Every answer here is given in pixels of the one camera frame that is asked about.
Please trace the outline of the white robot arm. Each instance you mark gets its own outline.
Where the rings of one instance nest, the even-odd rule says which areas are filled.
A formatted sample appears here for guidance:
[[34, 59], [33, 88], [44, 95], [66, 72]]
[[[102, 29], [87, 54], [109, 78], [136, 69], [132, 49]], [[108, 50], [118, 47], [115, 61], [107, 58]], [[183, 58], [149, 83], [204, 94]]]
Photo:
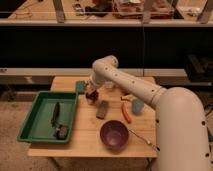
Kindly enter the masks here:
[[211, 171], [205, 110], [192, 91], [166, 89], [118, 69], [110, 55], [92, 64], [86, 88], [92, 94], [106, 81], [127, 90], [156, 113], [156, 151], [158, 171]]

